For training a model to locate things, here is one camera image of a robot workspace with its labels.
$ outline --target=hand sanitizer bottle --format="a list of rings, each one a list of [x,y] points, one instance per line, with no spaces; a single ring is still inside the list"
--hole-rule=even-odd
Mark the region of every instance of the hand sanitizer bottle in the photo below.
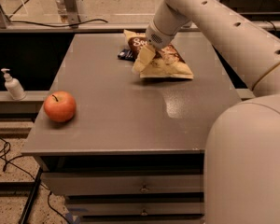
[[[9,73],[9,69],[3,68],[1,71],[4,73],[4,78],[6,80],[5,86],[7,90],[9,91],[11,97],[14,100],[21,100],[25,98],[26,93],[24,91],[24,88],[21,86],[20,82],[13,78]]]

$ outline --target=chip bag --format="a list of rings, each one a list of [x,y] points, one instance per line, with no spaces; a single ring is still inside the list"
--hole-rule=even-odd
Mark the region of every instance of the chip bag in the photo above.
[[[148,44],[146,35],[124,30],[135,58],[133,72],[140,77],[174,77],[193,79],[194,75],[172,44],[156,50]]]

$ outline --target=apple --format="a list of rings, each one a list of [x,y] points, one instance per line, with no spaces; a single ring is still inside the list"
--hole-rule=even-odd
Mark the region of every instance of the apple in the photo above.
[[[67,122],[76,113],[76,100],[67,91],[56,91],[44,101],[44,111],[56,122]]]

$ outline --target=gray table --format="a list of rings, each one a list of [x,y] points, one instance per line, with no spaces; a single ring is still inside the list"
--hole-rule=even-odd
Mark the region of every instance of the gray table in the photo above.
[[[185,153],[204,150],[215,119],[240,102],[213,48],[201,33],[174,41],[195,78],[141,79],[117,54],[124,35],[76,35],[50,92],[77,99],[66,124],[40,111],[24,155]]]
[[[71,92],[77,114],[57,124],[41,109],[22,154],[83,221],[203,223],[205,141],[240,98],[201,33],[180,33],[174,45],[193,80],[133,74],[117,58],[123,34],[75,35],[50,92]]]

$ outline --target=floor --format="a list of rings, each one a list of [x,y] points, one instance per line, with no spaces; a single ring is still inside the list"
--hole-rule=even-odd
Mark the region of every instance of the floor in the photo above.
[[[55,0],[0,0],[2,8],[13,21],[35,21],[61,23],[57,12]],[[149,22],[160,3],[160,0],[84,0],[85,10],[89,19],[105,19],[109,22]],[[21,148],[25,144],[26,137],[33,126],[30,120],[0,120],[0,151],[7,142],[11,149],[6,158],[10,160],[21,154]],[[23,170],[31,176],[36,176],[38,164],[32,157],[22,157],[14,160]],[[8,164],[3,171],[5,162],[0,159],[0,182],[31,182],[33,179],[23,170],[12,164]],[[53,211],[48,201],[49,191],[40,187],[37,198],[27,223],[52,224],[67,223]],[[27,195],[9,197],[0,196],[0,224],[19,223],[22,210],[25,206]],[[78,224],[77,217],[71,217],[64,206],[64,198],[51,195],[50,205],[70,220],[70,223]]]

